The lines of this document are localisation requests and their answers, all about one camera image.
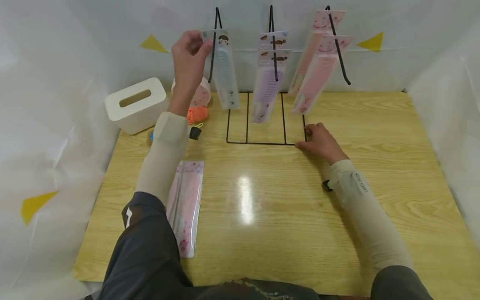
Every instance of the table surface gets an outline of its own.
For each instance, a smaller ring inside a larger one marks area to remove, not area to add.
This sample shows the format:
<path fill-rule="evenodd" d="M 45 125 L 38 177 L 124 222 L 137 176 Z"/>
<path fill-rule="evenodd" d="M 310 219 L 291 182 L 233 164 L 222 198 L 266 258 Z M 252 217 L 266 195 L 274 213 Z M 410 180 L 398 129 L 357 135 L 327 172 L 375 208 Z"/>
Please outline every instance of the table surface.
<path fill-rule="evenodd" d="M 231 111 L 230 141 L 246 139 L 248 97 L 241 94 L 241 109 Z M 269 123 L 248 124 L 248 141 L 303 140 L 292 104 L 278 95 Z M 293 146 L 227 144 L 228 111 L 216 95 L 209 114 L 185 157 L 205 161 L 195 257 L 182 259 L 194 285 L 249 277 L 368 295 L 374 276 L 368 255 L 335 193 L 321 187 L 327 164 Z M 323 93 L 305 121 L 323 122 L 364 172 L 431 295 L 479 296 L 479 255 L 408 95 Z M 123 231 L 120 212 L 148 152 L 147 132 L 119 135 L 73 268 L 79 280 L 103 281 Z"/>

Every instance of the black small object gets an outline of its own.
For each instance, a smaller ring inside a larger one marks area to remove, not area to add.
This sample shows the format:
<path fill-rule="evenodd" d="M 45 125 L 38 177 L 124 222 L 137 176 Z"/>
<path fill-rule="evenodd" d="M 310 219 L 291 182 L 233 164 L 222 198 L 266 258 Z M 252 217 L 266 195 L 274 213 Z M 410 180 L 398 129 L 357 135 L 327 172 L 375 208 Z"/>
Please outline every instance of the black small object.
<path fill-rule="evenodd" d="M 190 138 L 192 140 L 196 140 L 198 141 L 198 138 L 200 137 L 200 134 L 202 133 L 202 130 L 200 128 L 197 128 L 197 127 L 192 127 L 190 129 Z"/>
<path fill-rule="evenodd" d="M 333 192 L 333 190 L 330 189 L 330 187 L 328 186 L 329 181 L 330 180 L 325 180 L 324 182 L 322 182 L 322 187 L 324 188 L 325 192 Z"/>

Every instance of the person's left hand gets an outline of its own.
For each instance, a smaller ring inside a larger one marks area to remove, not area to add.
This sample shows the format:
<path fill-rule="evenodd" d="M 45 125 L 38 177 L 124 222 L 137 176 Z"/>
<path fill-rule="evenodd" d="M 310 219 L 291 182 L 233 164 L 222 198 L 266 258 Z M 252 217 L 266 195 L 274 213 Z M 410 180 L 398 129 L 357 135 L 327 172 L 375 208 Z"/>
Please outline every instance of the person's left hand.
<path fill-rule="evenodd" d="M 212 42 L 204 43 L 200 31 L 193 30 L 184 32 L 172 46 L 176 93 L 193 97 L 202 82 L 205 59 L 211 48 Z"/>

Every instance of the white wall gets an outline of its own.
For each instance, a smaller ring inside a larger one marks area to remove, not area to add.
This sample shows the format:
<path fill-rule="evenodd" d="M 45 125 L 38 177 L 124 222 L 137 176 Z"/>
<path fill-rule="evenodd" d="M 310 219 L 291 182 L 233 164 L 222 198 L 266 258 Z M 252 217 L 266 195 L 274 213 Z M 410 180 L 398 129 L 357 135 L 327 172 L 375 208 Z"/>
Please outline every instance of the white wall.
<path fill-rule="evenodd" d="M 170 55 L 139 45 L 153 34 L 170 49 L 185 29 L 212 29 L 218 6 L 223 27 L 231 34 L 239 89 L 252 90 L 256 42 L 258 34 L 268 29 L 270 4 L 275 29 L 290 31 L 289 48 L 294 51 L 284 90 L 300 59 L 314 11 L 326 5 L 347 11 L 338 33 L 355 37 L 344 55 L 352 85 L 347 86 L 338 68 L 327 90 L 403 90 L 480 16 L 477 0 L 79 0 L 69 6 L 122 70 L 109 78 L 118 88 L 152 76 L 169 88 Z M 380 53 L 356 46 L 382 31 Z"/>
<path fill-rule="evenodd" d="M 77 300 L 90 289 L 73 262 L 118 133 L 111 69 L 63 1 L 2 0 L 0 41 L 0 298 Z M 57 190 L 24 224 L 23 199 Z"/>
<path fill-rule="evenodd" d="M 480 250 L 480 20 L 407 91 Z"/>

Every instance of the yellow triangle decoration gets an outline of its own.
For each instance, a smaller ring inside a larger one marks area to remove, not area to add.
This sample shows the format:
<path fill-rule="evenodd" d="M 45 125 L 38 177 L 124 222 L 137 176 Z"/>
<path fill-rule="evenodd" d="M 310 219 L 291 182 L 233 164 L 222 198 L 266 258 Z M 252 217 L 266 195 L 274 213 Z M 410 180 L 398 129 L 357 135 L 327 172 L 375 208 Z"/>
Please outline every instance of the yellow triangle decoration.
<path fill-rule="evenodd" d="M 361 43 L 358 43 L 357 46 L 368 49 L 373 52 L 380 52 L 382 48 L 382 42 L 384 41 L 384 32 L 377 34 Z"/>
<path fill-rule="evenodd" d="M 169 53 L 159 41 L 153 35 L 147 37 L 147 39 L 140 44 L 140 47 L 148 50 L 158 51 L 162 53 Z"/>
<path fill-rule="evenodd" d="M 40 196 L 26 198 L 22 203 L 22 209 L 20 210 L 20 216 L 24 220 L 25 225 L 28 225 L 30 220 L 32 220 L 33 215 L 58 192 L 59 191 L 49 192 Z"/>

